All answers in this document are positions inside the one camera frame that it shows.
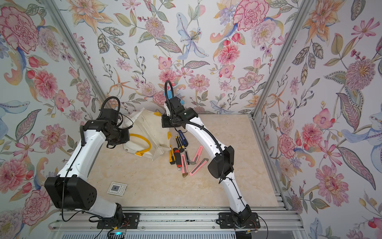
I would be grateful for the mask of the blue utility knife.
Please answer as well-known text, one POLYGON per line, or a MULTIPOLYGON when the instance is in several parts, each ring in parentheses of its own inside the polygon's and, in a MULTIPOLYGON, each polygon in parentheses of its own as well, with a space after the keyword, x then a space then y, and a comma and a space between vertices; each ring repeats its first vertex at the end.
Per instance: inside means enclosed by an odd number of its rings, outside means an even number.
POLYGON ((178 133, 179 133, 179 137, 180 137, 182 145, 186 148, 189 145, 189 143, 188 143, 184 133, 181 130, 178 130, 178 133))

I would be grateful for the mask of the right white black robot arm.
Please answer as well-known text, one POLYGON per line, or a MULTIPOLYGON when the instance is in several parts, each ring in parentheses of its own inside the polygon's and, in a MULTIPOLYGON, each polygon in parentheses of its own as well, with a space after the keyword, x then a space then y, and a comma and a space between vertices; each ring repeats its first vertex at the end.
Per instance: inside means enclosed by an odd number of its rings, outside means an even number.
POLYGON ((242 228, 250 219, 252 210, 242 197, 234 174, 234 148, 225 146, 205 127, 201 118, 192 108, 185 108, 178 97, 165 96, 166 113, 162 115, 162 127, 183 127, 204 147, 211 158, 208 165, 210 174, 219 179, 229 201, 233 222, 242 228))

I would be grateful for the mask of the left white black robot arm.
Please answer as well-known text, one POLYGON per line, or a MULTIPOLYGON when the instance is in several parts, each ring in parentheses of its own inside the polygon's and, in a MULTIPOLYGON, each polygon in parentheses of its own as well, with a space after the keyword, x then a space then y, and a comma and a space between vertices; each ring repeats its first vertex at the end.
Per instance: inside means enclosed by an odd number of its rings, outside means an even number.
POLYGON ((101 109, 97 119, 80 127, 81 140, 69 161, 57 176, 48 177, 45 189, 57 209, 80 211, 105 220, 110 226, 120 226, 125 216, 122 206, 103 199, 88 176, 103 144, 111 148, 127 143, 129 128, 121 128, 123 115, 114 109, 101 109))

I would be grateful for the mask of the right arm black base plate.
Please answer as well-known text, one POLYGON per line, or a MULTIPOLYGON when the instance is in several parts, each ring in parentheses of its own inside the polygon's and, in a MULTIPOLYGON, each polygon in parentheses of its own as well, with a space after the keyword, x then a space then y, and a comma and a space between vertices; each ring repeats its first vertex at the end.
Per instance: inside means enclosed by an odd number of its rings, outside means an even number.
POLYGON ((219 213, 218 219, 216 219, 215 222, 220 226, 221 229, 257 230, 261 228, 257 213, 219 213))

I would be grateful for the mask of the white canvas pouch yellow handles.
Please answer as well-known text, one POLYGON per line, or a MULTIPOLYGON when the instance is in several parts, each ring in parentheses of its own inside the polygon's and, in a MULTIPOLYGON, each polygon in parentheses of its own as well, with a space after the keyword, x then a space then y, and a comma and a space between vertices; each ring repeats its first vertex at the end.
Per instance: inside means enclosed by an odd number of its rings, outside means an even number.
POLYGON ((162 114, 141 109, 128 116, 122 127, 128 127, 130 140, 123 144, 125 152, 145 157, 152 161, 170 150, 172 137, 169 129, 162 127, 162 114))

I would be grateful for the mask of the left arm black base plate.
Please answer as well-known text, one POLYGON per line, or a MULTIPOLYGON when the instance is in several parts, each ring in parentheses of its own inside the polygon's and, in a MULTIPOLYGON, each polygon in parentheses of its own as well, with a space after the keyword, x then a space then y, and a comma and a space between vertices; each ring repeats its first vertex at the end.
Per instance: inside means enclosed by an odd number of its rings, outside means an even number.
POLYGON ((97 229, 137 229, 140 221, 140 213, 123 213, 123 216, 114 218, 100 219, 97 223, 97 229))

